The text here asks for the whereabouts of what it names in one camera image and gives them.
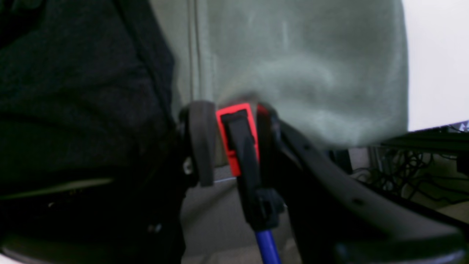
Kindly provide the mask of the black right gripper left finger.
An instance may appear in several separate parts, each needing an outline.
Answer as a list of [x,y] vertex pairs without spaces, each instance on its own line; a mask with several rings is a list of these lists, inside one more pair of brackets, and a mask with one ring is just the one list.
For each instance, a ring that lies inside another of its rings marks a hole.
[[182,171],[190,187],[214,184],[217,119],[215,105],[193,101],[179,113]]

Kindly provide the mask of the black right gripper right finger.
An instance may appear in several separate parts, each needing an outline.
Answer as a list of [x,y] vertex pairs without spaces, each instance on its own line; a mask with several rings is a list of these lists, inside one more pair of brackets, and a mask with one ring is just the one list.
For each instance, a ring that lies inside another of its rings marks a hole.
[[256,122],[262,178],[283,197],[305,264],[467,261],[467,224],[353,179],[270,105]]

